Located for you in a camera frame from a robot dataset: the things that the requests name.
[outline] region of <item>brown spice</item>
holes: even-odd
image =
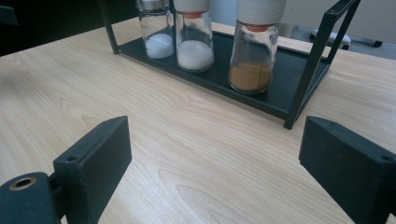
[[[261,63],[240,63],[230,68],[229,80],[239,91],[262,92],[271,84],[272,67]]]

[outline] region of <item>spice jar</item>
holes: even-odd
[[[175,0],[177,64],[188,72],[212,66],[212,24],[209,0]]]
[[[276,59],[278,24],[286,0],[237,0],[230,85],[244,94],[268,89]]]
[[[151,59],[161,59],[174,53],[173,17],[169,0],[137,0],[146,53]]]

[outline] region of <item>white lid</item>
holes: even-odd
[[[210,9],[210,0],[174,0],[176,11],[199,12]]]
[[[237,0],[236,18],[254,25],[279,23],[285,5],[286,0]]]

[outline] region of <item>black tray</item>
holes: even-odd
[[[281,119],[286,119],[294,93],[303,74],[308,54],[292,49],[278,48],[273,70],[273,82],[270,88],[258,95],[245,95],[232,89],[228,82],[233,37],[214,33],[213,46],[215,62],[209,70],[203,73],[188,73],[180,69],[177,65],[176,54],[166,59],[150,59],[147,56],[142,38],[120,45],[120,52],[246,105]],[[321,60],[317,73],[325,72],[327,67],[328,65],[324,60]]]
[[[258,95],[245,95],[233,90],[228,82],[230,59],[233,50],[233,37],[231,35],[214,32],[215,61],[213,66],[203,73],[188,73],[178,67],[176,54],[166,59],[150,59],[147,56],[142,38],[120,46],[117,45],[110,19],[106,13],[106,6],[103,0],[98,1],[114,53],[129,55],[143,63],[150,64],[175,76],[281,118],[285,120],[284,127],[288,129],[292,128],[294,121],[300,116],[318,84],[329,70],[332,59],[360,2],[360,0],[340,0],[325,12],[309,54],[294,49],[278,47],[271,87],[266,92]],[[332,28],[346,12],[346,17],[332,45],[329,56],[327,58],[322,57],[327,40],[332,33]]]

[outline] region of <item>white powder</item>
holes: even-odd
[[[171,56],[173,54],[172,37],[165,34],[151,36],[146,41],[146,53],[152,59]]]
[[[204,70],[215,60],[212,48],[196,40],[187,40],[177,50],[178,64],[190,71]]]

